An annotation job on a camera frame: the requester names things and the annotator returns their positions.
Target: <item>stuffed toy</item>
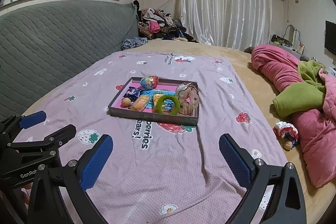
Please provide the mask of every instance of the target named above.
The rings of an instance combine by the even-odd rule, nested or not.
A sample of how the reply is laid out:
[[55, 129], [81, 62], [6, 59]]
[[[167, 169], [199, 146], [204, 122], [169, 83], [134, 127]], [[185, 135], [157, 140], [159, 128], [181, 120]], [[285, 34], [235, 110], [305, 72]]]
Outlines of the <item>stuffed toy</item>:
[[283, 148], [287, 151], [291, 150], [299, 142], [299, 133], [295, 126], [288, 122], [277, 122], [273, 128], [275, 135], [285, 139]]

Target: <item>television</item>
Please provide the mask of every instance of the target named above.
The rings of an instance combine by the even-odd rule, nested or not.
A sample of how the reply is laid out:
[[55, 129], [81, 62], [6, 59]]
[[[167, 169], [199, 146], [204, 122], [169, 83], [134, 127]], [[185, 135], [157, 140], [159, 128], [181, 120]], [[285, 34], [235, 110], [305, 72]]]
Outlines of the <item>television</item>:
[[329, 21], [325, 21], [324, 47], [336, 55], [336, 24]]

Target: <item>white curtain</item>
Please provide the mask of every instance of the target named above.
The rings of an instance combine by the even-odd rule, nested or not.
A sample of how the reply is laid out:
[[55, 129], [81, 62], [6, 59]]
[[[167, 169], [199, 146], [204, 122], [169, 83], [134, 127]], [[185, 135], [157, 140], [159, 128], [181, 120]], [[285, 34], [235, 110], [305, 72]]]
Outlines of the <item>white curtain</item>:
[[272, 0], [178, 0], [177, 13], [201, 43], [244, 50], [270, 39]]

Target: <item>pile of clothes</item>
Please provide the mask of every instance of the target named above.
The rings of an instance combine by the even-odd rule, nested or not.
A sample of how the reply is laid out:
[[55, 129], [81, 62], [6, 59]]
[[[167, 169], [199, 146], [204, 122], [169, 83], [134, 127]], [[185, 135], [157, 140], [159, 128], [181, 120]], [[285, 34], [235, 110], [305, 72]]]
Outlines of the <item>pile of clothes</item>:
[[139, 10], [139, 2], [133, 2], [137, 6], [138, 30], [140, 37], [148, 39], [181, 40], [199, 43], [196, 39], [186, 33], [182, 24], [165, 14], [163, 10], [146, 8]]
[[129, 50], [145, 45], [148, 42], [146, 37], [132, 37], [126, 38], [122, 41], [121, 49]]

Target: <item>green blanket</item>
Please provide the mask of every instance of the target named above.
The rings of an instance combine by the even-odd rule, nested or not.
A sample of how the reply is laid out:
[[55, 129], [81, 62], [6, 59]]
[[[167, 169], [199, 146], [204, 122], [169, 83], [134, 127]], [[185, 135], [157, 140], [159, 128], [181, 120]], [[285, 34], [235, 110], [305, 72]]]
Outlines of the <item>green blanket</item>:
[[281, 118], [309, 109], [322, 109], [326, 87], [319, 78], [321, 65], [315, 61], [301, 61], [298, 74], [304, 80], [301, 83], [289, 85], [273, 99], [273, 104]]

